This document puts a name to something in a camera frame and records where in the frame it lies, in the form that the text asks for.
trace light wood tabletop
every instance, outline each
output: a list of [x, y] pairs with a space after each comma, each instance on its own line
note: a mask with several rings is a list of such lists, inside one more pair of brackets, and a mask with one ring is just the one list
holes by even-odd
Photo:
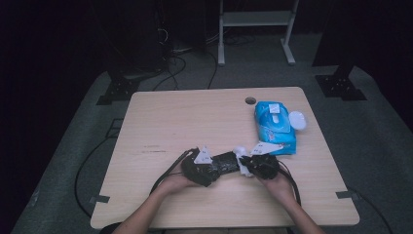
[[[308, 120], [296, 131], [297, 153], [278, 156], [297, 182], [302, 206], [318, 225], [354, 225], [359, 216], [304, 92], [297, 87], [138, 92], [130, 102], [91, 226], [125, 220], [148, 197], [157, 178], [185, 151], [207, 146], [211, 155], [258, 143], [254, 104], [279, 101]], [[293, 222], [256, 179], [223, 175], [209, 187], [189, 187], [167, 197], [153, 228], [268, 227]]]

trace floor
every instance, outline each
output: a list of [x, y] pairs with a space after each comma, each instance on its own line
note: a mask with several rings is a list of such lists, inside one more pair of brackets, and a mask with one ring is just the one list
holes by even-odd
[[[225, 66], [216, 67], [217, 46], [209, 53], [171, 58], [169, 71], [142, 81], [138, 90], [203, 90], [253, 87], [301, 87], [349, 186], [360, 215], [355, 226], [323, 227], [327, 233], [410, 233], [413, 229], [413, 136], [380, 93], [374, 79], [359, 68], [350, 74], [366, 100], [325, 97], [315, 76], [336, 67], [312, 67], [320, 35], [293, 35], [296, 64], [284, 57], [282, 35], [248, 37], [250, 43], [225, 47]], [[94, 198], [104, 179], [116, 138], [105, 137], [128, 102], [96, 105], [110, 84], [106, 72], [91, 86], [13, 233], [98, 233], [90, 226]], [[82, 211], [76, 203], [75, 186]]]

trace wet wipes pack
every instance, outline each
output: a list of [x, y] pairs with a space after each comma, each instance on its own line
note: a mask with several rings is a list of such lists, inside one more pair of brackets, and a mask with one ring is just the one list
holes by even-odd
[[271, 155], [296, 153], [295, 132], [288, 119], [288, 110], [281, 102], [258, 101], [255, 105], [255, 123], [260, 141], [282, 145]]

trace white lid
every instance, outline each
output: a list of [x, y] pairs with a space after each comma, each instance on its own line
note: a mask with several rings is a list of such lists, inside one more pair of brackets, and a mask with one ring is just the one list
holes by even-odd
[[291, 111], [288, 114], [289, 124], [295, 130], [304, 130], [307, 127], [307, 120], [303, 113]]

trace person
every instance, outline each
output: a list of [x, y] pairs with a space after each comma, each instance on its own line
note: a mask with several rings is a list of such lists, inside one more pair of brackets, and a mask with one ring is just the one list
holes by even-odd
[[[179, 169], [180, 165], [177, 165], [142, 205], [125, 221], [120, 223], [112, 233], [145, 234], [158, 209], [168, 195], [180, 192], [188, 186], [197, 186], [195, 182], [192, 182], [183, 174], [180, 174]], [[292, 187], [284, 175], [278, 174], [273, 179], [262, 179], [258, 177], [258, 180], [267, 188], [271, 196], [282, 205], [301, 233], [324, 233], [295, 201]]]

